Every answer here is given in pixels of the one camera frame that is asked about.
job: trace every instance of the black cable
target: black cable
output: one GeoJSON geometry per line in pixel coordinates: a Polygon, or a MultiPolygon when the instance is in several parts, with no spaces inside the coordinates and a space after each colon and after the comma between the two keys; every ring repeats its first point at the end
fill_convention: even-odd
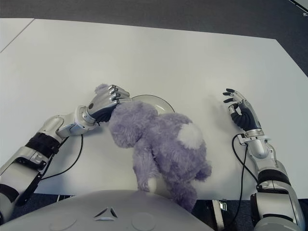
{"type": "Polygon", "coordinates": [[[241,161],[241,163],[243,164],[243,168],[242,168],[242,175],[241,175],[241,194],[240,194],[240,199],[239,199],[239,204],[237,206],[237,210],[235,213],[234,218],[232,219],[232,221],[223,229],[223,231],[228,230],[228,228],[231,226],[231,224],[235,221],[237,215],[239,214],[240,211],[240,207],[241,207],[241,202],[242,202],[242,195],[243,195],[243,178],[244,178],[244,170],[245,170],[245,162],[246,162],[246,157],[247,157],[247,150],[248,150],[248,145],[246,145],[246,150],[245,150],[245,158],[244,158],[244,162],[241,161]]]}
{"type": "Polygon", "coordinates": [[[239,156],[237,155],[236,153],[236,150],[234,148],[234,140],[235,138],[240,135],[240,134],[237,134],[233,137],[232,139],[232,149],[233,149],[233,152],[234,152],[234,155],[236,156],[236,158],[238,159],[238,161],[244,166],[244,168],[249,172],[249,174],[255,179],[256,183],[258,184],[258,179],[254,176],[254,174],[249,170],[249,168],[242,162],[242,160],[239,158],[239,156]]]}
{"type": "Polygon", "coordinates": [[[83,135],[81,134],[81,145],[80,145],[80,150],[79,150],[79,154],[78,154],[76,160],[74,161],[74,163],[73,163],[68,169],[66,169],[66,170],[64,170],[64,171],[62,171],[62,172],[60,172],[60,173],[57,173],[57,174],[54,174],[54,175],[51,175],[51,176],[42,178],[41,180],[45,180],[45,179],[48,179],[48,178],[51,178],[51,177],[59,176],[59,175],[65,173],[65,172],[67,172],[68,170],[70,170],[70,169],[76,164],[76,162],[78,161],[78,159],[80,158],[80,155],[81,155],[81,153],[82,153],[82,148],[83,148],[83,135]]]}
{"type": "MultiPolygon", "coordinates": [[[[68,137],[66,137],[66,138],[64,139],[64,141],[63,141],[62,143],[59,144],[58,150],[59,150],[59,149],[61,148],[61,146],[67,141],[67,139],[68,139],[68,137]]],[[[49,166],[50,166],[50,164],[51,164],[51,161],[52,161],[54,155],[55,155],[55,154],[52,154],[52,155],[51,155],[51,157],[50,157],[50,159],[49,159],[49,162],[48,162],[47,166],[45,167],[45,170],[44,170],[44,172],[43,172],[43,174],[42,174],[42,177],[46,174],[47,170],[49,169],[49,166]]]]}

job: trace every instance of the fur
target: fur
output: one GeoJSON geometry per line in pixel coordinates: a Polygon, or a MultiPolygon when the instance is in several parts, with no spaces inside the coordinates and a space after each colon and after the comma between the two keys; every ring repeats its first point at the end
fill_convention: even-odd
{"type": "Polygon", "coordinates": [[[161,173],[172,199],[192,211],[197,193],[191,181],[204,181],[212,167],[205,159],[202,133],[188,117],[158,115],[150,104],[135,101],[117,106],[109,129],[118,146],[134,147],[133,169],[139,190],[148,192],[148,180],[161,173]]]}

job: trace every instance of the plush toy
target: plush toy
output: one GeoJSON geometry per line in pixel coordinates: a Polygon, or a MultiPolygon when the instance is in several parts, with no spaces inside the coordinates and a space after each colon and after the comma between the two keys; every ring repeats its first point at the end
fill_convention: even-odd
{"type": "Polygon", "coordinates": [[[134,147],[133,169],[138,189],[149,191],[149,181],[162,174],[172,199],[188,211],[197,200],[192,180],[211,175],[200,129],[181,114],[158,115],[150,104],[123,103],[112,112],[109,129],[119,147],[134,147]]]}

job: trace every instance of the purple stuffed animal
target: purple stuffed animal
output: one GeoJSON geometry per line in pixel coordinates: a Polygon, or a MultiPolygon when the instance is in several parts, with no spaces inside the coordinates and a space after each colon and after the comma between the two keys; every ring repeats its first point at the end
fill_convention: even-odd
{"type": "Polygon", "coordinates": [[[119,147],[134,147],[133,169],[139,190],[149,192],[149,180],[161,173],[172,199],[192,211],[197,192],[191,181],[204,181],[212,167],[205,159],[202,133],[188,117],[158,115],[150,104],[135,101],[117,106],[109,129],[119,147]]]}

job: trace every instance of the robotic hand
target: robotic hand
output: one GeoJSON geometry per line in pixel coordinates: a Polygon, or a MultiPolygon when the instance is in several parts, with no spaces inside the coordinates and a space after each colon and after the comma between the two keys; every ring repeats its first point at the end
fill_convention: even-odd
{"type": "Polygon", "coordinates": [[[229,106],[234,123],[244,130],[238,135],[241,145],[248,145],[249,156],[258,172],[257,193],[251,195],[252,220],[256,231],[304,231],[305,219],[286,170],[276,159],[275,149],[268,143],[254,109],[239,92],[226,89],[231,96],[229,106]]]}
{"type": "Polygon", "coordinates": [[[129,93],[115,85],[100,85],[88,106],[74,113],[48,119],[29,142],[0,168],[0,224],[10,217],[15,205],[23,205],[37,188],[41,170],[57,154],[69,136],[84,134],[107,122],[119,103],[130,102],[129,93]]]}

